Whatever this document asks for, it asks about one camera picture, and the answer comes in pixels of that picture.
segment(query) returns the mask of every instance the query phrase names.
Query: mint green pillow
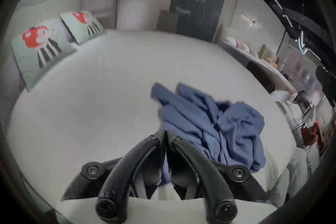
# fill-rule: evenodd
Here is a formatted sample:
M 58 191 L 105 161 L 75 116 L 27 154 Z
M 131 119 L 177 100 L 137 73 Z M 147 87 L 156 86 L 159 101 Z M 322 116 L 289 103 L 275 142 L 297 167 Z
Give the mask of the mint green pillow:
M 102 25 L 89 11 L 63 13 L 60 17 L 78 45 L 103 32 Z
M 70 38 L 59 19 L 32 25 L 14 37 L 11 46 L 28 91 L 56 63 L 77 51 Z

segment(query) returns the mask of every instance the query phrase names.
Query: red object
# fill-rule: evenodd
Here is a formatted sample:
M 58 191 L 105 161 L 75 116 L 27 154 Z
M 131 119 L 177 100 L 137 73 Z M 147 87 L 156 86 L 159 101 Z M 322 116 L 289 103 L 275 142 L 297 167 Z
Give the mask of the red object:
M 28 48 L 36 48 L 38 47 L 40 44 L 36 42 L 36 38 L 39 36 L 37 34 L 37 31 L 39 29 L 46 29 L 48 31 L 48 28 L 45 26 L 38 26 L 38 27 L 32 27 L 30 28 L 28 31 L 25 31 L 22 34 L 22 39 L 25 41 L 26 46 Z
M 305 146 L 311 146 L 319 140 L 317 133 L 320 132 L 320 124 L 315 121 L 310 128 L 301 128 L 301 135 Z
M 89 19 L 88 14 L 84 12 L 73 12 L 72 15 L 74 15 L 80 23 L 85 24 L 85 25 L 87 24 L 87 22 L 85 21 L 85 17 Z

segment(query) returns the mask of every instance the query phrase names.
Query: white bedsheet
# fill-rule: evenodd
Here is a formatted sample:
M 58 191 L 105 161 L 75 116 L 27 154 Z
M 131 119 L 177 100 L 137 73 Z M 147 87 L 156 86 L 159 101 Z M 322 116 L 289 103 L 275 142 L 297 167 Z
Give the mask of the white bedsheet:
M 245 67 L 204 41 L 110 30 L 55 66 L 31 92 L 24 90 L 13 109 L 7 141 L 50 205 L 62 213 L 61 196 L 83 164 L 121 157 L 158 130 L 155 82 L 172 91 L 183 82 L 215 100 L 244 101 L 258 110 L 267 163 L 254 177 L 266 191 L 275 185 L 296 143 L 271 96 Z

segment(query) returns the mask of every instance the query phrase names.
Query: blue cloth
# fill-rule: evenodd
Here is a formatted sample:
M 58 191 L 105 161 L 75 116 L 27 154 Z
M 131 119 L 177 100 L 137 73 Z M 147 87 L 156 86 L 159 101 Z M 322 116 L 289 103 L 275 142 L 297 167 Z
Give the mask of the blue cloth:
M 266 159 L 260 133 L 264 119 L 249 105 L 213 98 L 183 84 L 174 94 L 159 83 L 152 87 L 152 96 L 162 104 L 160 130 L 175 132 L 189 141 L 209 159 L 241 164 L 252 173 L 264 167 Z M 165 163 L 162 183 L 169 182 Z

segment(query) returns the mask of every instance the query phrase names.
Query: door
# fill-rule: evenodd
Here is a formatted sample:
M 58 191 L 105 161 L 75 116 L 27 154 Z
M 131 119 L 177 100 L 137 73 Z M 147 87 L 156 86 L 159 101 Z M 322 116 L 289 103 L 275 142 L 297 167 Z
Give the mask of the door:
M 177 33 L 212 42 L 224 0 L 171 0 L 169 12 L 179 15 Z

